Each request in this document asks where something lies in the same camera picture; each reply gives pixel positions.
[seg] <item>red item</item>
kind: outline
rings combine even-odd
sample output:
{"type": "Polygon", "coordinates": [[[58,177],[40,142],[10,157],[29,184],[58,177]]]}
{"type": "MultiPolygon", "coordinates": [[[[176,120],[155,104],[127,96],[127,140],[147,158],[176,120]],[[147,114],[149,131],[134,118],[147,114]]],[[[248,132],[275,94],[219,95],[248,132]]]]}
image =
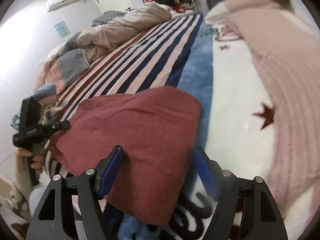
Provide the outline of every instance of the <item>red item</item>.
{"type": "Polygon", "coordinates": [[[79,175],[121,145],[126,155],[107,200],[145,223],[165,225],[189,168],[200,112],[193,96],[169,86],[94,97],[79,104],[71,129],[52,136],[49,149],[79,175]]]}

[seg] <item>pink blanket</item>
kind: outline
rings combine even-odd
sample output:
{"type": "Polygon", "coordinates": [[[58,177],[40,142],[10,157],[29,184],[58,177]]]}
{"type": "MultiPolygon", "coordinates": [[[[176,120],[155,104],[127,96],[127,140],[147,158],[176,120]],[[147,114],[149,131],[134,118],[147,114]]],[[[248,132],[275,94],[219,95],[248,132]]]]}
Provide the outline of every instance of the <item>pink blanket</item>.
{"type": "Polygon", "coordinates": [[[320,43],[279,9],[242,9],[228,27],[243,37],[274,106],[275,156],[268,186],[287,208],[320,175],[320,43]]]}

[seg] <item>star print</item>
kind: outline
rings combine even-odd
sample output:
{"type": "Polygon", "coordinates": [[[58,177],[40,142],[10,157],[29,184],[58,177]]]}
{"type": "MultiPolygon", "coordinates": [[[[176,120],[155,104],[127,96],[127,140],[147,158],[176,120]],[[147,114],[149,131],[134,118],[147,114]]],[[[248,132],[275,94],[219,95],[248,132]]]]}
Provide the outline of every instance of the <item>star print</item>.
{"type": "Polygon", "coordinates": [[[219,48],[221,49],[221,51],[223,51],[224,49],[230,49],[230,46],[224,45],[224,46],[220,46],[219,48]]]}
{"type": "Polygon", "coordinates": [[[261,103],[263,106],[263,113],[254,113],[252,115],[265,118],[264,124],[261,127],[261,130],[266,128],[268,125],[273,123],[273,117],[275,115],[275,108],[269,108],[265,103],[261,103]]]}

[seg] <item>white blanket section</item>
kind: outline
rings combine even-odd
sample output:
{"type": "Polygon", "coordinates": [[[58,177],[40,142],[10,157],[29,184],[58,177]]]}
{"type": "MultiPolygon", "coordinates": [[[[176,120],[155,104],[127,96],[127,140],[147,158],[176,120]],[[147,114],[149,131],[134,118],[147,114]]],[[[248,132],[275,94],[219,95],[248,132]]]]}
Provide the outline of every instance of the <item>white blanket section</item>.
{"type": "MultiPolygon", "coordinates": [[[[273,124],[260,130],[264,118],[261,103],[273,107],[251,61],[251,53],[243,40],[213,41],[214,89],[209,134],[205,152],[224,170],[237,177],[267,178],[274,152],[273,124]],[[228,45],[229,49],[221,50],[228,45]]],[[[306,228],[313,187],[290,208],[284,219],[289,240],[296,240],[306,228]]],[[[241,217],[235,218],[240,224],[241,217]]]]}

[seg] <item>metal screw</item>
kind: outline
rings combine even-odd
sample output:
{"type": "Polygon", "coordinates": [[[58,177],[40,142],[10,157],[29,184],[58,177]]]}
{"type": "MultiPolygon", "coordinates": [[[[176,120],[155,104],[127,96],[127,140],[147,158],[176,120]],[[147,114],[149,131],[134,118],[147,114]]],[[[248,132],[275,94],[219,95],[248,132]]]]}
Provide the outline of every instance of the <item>metal screw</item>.
{"type": "Polygon", "coordinates": [[[258,183],[262,183],[262,182],[263,182],[263,178],[261,178],[261,177],[256,177],[256,181],[257,181],[258,183]]]}
{"type": "Polygon", "coordinates": [[[60,174],[57,174],[57,175],[54,175],[54,176],[53,176],[53,180],[54,180],[54,181],[57,181],[57,180],[59,180],[59,179],[61,179],[61,175],[60,175],[60,174]]]}
{"type": "Polygon", "coordinates": [[[92,174],[94,174],[94,169],[87,169],[87,170],[85,171],[85,174],[87,174],[87,175],[92,175],[92,174]]]}
{"type": "Polygon", "coordinates": [[[228,171],[228,170],[224,170],[224,171],[222,172],[222,175],[225,176],[225,177],[230,177],[230,176],[231,176],[231,172],[228,171]]]}

